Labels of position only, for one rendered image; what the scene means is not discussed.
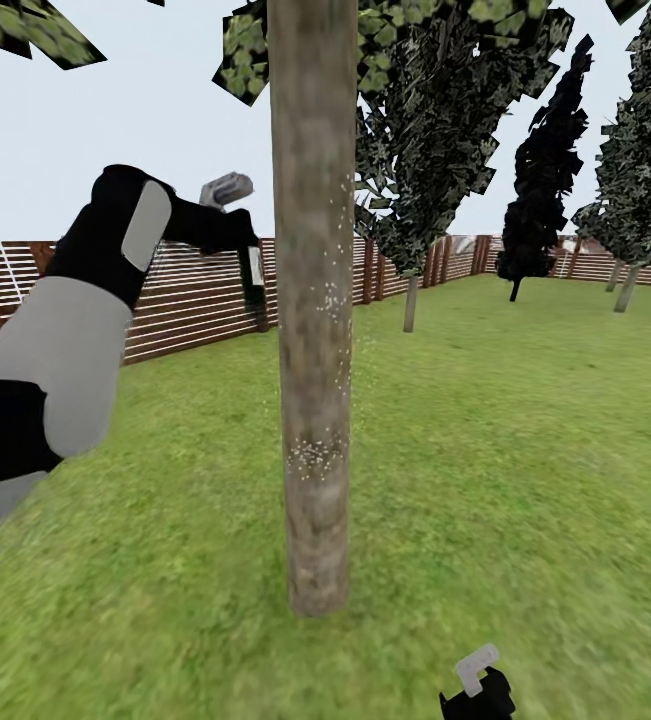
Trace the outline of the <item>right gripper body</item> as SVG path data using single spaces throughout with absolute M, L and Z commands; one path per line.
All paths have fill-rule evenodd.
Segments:
M 493 670 L 479 678 L 482 683 L 482 693 L 476 697 L 468 697 L 465 691 L 447 700 L 447 706 L 452 714 L 452 720 L 480 720 L 484 709 L 488 707 L 500 707 L 508 715 L 516 710 L 516 706 L 510 699 L 509 688 L 507 688 L 501 674 Z

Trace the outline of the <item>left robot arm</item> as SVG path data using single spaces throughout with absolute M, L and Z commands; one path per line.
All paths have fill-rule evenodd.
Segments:
M 195 245 L 206 259 L 254 244 L 253 194 L 232 171 L 199 191 L 200 203 L 143 170 L 112 164 L 91 203 L 55 242 L 0 328 L 0 527 L 64 459 L 82 457 L 110 426 L 132 314 L 161 243 Z

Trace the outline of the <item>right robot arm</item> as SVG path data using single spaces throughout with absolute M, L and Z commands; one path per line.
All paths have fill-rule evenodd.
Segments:
M 497 647 L 488 643 L 456 663 L 455 671 L 465 691 L 451 700 L 440 693 L 445 720 L 512 720 L 516 706 L 501 674 L 493 670 L 480 678 L 499 656 Z

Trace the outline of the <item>pesticide atomizer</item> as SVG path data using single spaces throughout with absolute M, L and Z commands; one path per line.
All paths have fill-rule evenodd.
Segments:
M 238 272 L 244 288 L 243 301 L 247 308 L 259 308 L 265 306 L 268 300 L 264 288 L 264 264 L 262 262 L 262 250 L 260 244 L 244 245 L 235 250 L 239 262 Z

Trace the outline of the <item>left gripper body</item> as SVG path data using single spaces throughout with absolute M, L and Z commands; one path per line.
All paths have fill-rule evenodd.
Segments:
M 195 246 L 204 258 L 212 259 L 215 255 L 255 243 L 253 221 L 248 209 L 236 209 L 225 214 L 200 204 L 198 207 L 204 216 L 204 228 Z

